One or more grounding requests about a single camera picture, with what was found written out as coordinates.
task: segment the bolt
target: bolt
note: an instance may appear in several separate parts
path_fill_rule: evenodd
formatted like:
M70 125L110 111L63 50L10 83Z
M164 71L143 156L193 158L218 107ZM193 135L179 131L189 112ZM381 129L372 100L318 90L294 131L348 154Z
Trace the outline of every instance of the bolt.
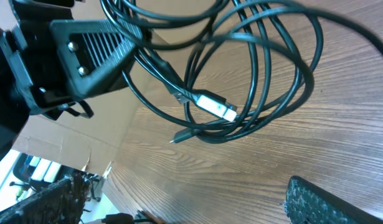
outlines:
M78 73L81 76L85 76L85 75L89 74L89 70L86 67L81 66L81 67L78 68Z
M71 52L75 52L79 49L79 46L77 43L75 42L69 42L68 43L68 49L71 51Z

